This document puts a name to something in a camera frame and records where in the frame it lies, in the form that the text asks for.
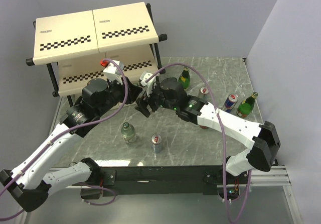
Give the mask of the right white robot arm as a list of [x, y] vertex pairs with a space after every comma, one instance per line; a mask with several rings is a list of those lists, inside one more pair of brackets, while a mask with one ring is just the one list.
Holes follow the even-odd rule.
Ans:
[[158, 84], [155, 77], [146, 73], [139, 81], [146, 91], [137, 99], [136, 109], [144, 116], [149, 117], [151, 112], [160, 107], [171, 109], [181, 120], [222, 132], [245, 146], [243, 152], [224, 158], [225, 168], [220, 171], [222, 181], [232, 183], [241, 173], [250, 169], [263, 172], [271, 170], [280, 148], [273, 123], [247, 121], [215, 108], [202, 98], [188, 95], [174, 77]]

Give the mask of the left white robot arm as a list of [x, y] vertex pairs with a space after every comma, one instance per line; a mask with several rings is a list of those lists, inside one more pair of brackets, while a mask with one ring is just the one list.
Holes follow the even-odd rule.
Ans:
[[54, 173], [50, 168], [74, 144], [81, 141], [101, 117], [118, 103], [136, 101], [142, 88], [128, 78], [92, 79], [81, 96], [70, 107], [48, 138], [23, 163], [13, 170], [1, 171], [1, 184], [26, 212], [39, 208], [55, 192], [77, 183], [93, 185], [103, 178], [100, 166], [91, 158]]

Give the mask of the silver energy drink can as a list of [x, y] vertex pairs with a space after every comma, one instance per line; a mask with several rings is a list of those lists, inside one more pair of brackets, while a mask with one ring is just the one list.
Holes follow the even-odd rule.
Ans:
[[162, 138], [160, 134], [154, 134], [151, 137], [151, 149], [155, 154], [160, 153], [163, 149]]
[[209, 90], [207, 87], [203, 86], [200, 88], [199, 92], [198, 92], [198, 97], [202, 98], [202, 99], [207, 99], [209, 95]]

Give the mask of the clear soda water bottle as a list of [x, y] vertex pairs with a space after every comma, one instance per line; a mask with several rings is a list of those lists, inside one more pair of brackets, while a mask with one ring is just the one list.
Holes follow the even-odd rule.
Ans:
[[127, 144], [133, 143], [136, 140], [135, 128], [128, 122], [122, 124], [121, 134]]

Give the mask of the green glass bottle back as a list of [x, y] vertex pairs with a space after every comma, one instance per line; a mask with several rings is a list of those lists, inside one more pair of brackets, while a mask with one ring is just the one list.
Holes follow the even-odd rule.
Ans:
[[190, 72], [188, 67], [184, 67], [183, 71], [181, 72], [178, 81], [183, 85], [185, 91], [188, 90], [190, 86]]

